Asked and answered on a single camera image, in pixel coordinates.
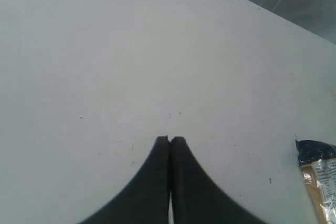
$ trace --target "plastic wrapper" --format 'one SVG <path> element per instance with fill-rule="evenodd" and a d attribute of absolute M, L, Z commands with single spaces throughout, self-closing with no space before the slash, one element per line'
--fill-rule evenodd
<path fill-rule="evenodd" d="M 321 224 L 336 224 L 336 146 L 296 141 L 299 166 Z"/>

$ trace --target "white surface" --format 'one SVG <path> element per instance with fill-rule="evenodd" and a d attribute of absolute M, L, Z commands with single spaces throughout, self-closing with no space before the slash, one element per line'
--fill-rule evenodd
<path fill-rule="evenodd" d="M 263 220 L 317 223 L 294 139 L 336 143 L 335 56 L 246 0 L 0 0 L 0 223 L 86 218 L 164 134 Z"/>

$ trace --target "white table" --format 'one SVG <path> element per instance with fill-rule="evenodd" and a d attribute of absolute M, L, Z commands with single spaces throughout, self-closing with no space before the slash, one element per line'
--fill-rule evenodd
<path fill-rule="evenodd" d="M 317 223 L 294 139 L 336 143 L 336 46 L 246 0 L 0 0 L 0 94 L 0 223 L 79 222 L 165 134 L 263 220 Z"/>

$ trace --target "packaged snack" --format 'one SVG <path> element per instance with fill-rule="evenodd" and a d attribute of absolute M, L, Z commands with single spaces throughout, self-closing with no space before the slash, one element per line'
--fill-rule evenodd
<path fill-rule="evenodd" d="M 299 166 L 321 224 L 336 224 L 336 146 L 296 141 Z"/>

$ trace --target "food package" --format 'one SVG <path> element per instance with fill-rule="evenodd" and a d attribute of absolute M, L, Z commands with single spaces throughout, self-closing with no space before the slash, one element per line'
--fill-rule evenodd
<path fill-rule="evenodd" d="M 336 224 L 336 146 L 296 141 L 299 166 L 321 224 Z"/>

